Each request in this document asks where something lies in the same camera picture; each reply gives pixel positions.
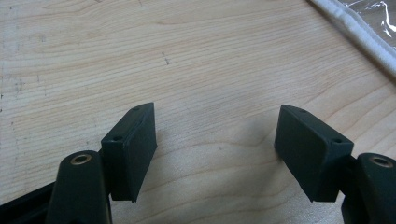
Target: hole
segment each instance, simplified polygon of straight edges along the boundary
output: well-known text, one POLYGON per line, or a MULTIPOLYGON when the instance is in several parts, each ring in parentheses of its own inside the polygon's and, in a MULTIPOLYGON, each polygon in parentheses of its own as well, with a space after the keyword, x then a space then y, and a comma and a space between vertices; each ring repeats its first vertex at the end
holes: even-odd
POLYGON ((114 136, 114 137, 113 137, 113 140, 114 140, 114 141, 120 141, 121 139, 122 139, 121 136, 114 136))
POLYGON ((386 168, 391 168, 391 167, 393 167, 393 164, 392 164, 390 161, 388 161, 388 160, 386 160, 386 159, 384 159, 384 158, 372 157, 372 158, 370 158, 370 159, 371 159, 371 161, 372 161, 373 163, 375 163, 375 164, 377 164, 377 165, 379 165, 379 166, 386 167, 386 168))
POLYGON ((342 143, 343 140, 339 139, 339 138, 334 138, 333 139, 334 143, 342 143))
POLYGON ((75 162, 83 162, 83 161, 85 161, 85 160, 87 160, 87 157, 86 157, 86 156, 81 156, 81 157, 77 157, 77 158, 75 159, 75 162))
POLYGON ((81 154, 76 156, 75 158, 73 158, 70 163, 72 163, 73 165, 81 165, 84 164, 87 161, 90 161, 92 158, 91 155, 88 154, 81 154))

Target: wooden surface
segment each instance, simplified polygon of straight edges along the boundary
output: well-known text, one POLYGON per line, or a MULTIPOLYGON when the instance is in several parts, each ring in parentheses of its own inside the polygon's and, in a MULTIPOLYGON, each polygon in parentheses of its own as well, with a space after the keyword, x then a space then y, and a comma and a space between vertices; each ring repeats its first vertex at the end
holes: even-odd
POLYGON ((115 223, 341 223, 274 152, 281 104, 396 159, 395 79, 304 0, 3 0, 0 203, 155 103, 158 149, 115 223))

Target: plastic wrap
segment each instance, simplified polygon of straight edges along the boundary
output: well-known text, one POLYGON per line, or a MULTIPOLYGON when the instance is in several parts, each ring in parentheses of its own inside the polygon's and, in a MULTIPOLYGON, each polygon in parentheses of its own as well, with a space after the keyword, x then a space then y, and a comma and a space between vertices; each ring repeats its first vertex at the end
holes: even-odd
POLYGON ((339 0, 354 10, 391 47, 396 49, 395 0, 339 0))

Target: black plastic part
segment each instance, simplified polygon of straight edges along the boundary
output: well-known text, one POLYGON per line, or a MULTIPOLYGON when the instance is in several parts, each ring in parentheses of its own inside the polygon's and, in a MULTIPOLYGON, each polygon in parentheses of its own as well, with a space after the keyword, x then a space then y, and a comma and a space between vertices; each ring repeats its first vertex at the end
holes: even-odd
POLYGON ((281 106, 275 149, 311 202, 335 202, 339 169, 352 148, 349 139, 311 113, 281 106))
POLYGON ((102 159, 95 151, 80 151, 61 162, 46 223, 111 223, 102 159))
POLYGON ((356 176, 370 223, 396 223, 396 161, 374 153, 360 154, 356 176))
POLYGON ((351 156, 339 172, 338 186, 345 194, 341 210, 346 224, 367 224, 370 220, 355 175, 357 165, 357 160, 351 156))
POLYGON ((0 206, 0 223, 44 223, 53 183, 0 206))
POLYGON ((154 103, 132 108, 103 138, 109 191, 115 201, 135 202, 157 148, 154 103))

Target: wood grain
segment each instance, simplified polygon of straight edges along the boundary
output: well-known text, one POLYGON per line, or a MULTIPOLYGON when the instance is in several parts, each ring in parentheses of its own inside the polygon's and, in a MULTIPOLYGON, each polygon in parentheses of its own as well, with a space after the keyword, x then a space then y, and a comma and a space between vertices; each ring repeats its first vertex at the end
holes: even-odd
POLYGON ((395 80, 307 2, 4 0, 0 203, 154 102, 158 149, 115 223, 341 223, 273 149, 281 104, 396 158, 395 80))

